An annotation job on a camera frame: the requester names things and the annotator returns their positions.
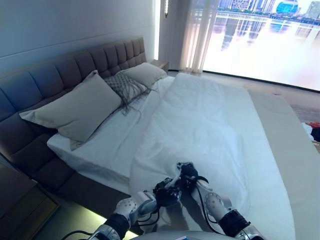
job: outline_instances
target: curtain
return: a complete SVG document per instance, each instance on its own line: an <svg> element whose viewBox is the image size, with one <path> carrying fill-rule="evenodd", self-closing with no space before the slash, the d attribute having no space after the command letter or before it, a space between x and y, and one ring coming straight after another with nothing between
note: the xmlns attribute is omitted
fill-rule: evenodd
<svg viewBox="0 0 320 240"><path fill-rule="evenodd" d="M191 0L185 25L180 70L202 73L220 0Z"/></svg>

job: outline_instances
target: bed frame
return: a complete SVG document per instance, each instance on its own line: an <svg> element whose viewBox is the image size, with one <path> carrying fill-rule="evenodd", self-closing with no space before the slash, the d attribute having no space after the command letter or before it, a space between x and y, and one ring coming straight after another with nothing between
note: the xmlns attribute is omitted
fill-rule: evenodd
<svg viewBox="0 0 320 240"><path fill-rule="evenodd" d="M24 121L19 113L60 98L95 69L105 78L143 62L144 40L137 36L0 75L0 153L50 192L109 217L114 204L128 196L71 169L47 147L56 129Z"/></svg>

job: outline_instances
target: river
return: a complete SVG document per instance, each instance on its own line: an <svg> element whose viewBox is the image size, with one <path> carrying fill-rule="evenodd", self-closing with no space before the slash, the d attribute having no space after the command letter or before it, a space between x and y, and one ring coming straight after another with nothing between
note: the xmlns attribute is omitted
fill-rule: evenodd
<svg viewBox="0 0 320 240"><path fill-rule="evenodd" d="M320 91L320 27L219 12L203 69Z"/></svg>

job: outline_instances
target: red object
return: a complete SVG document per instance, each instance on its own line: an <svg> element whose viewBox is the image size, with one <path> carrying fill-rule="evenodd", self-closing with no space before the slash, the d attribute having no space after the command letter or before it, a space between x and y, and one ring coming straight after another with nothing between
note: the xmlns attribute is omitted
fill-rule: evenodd
<svg viewBox="0 0 320 240"><path fill-rule="evenodd" d="M320 122L309 122L307 123L309 126L313 127L314 129L320 128Z"/></svg>

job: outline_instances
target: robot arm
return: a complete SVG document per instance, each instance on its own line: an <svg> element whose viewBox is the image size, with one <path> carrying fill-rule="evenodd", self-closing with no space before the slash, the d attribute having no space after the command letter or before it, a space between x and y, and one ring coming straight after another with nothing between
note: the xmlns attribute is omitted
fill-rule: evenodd
<svg viewBox="0 0 320 240"><path fill-rule="evenodd" d="M122 240L133 223L156 210L155 196L151 192L140 191L134 197L119 201L110 218L89 240Z"/></svg>
<svg viewBox="0 0 320 240"><path fill-rule="evenodd" d="M224 233L238 240L266 240L261 233L232 206L227 197L216 194L208 181L194 168L192 162L178 163L180 174L174 179L166 178L149 191L121 200L110 218L101 225L89 240L122 240L131 225L139 218L168 207L180 200L181 190L189 190L202 207L204 218L209 214Z"/></svg>
<svg viewBox="0 0 320 240"><path fill-rule="evenodd" d="M265 240L262 234L232 206L230 199L213 192L205 180L197 181L191 196L200 206L205 206L207 213L214 217L227 236L238 240Z"/></svg>

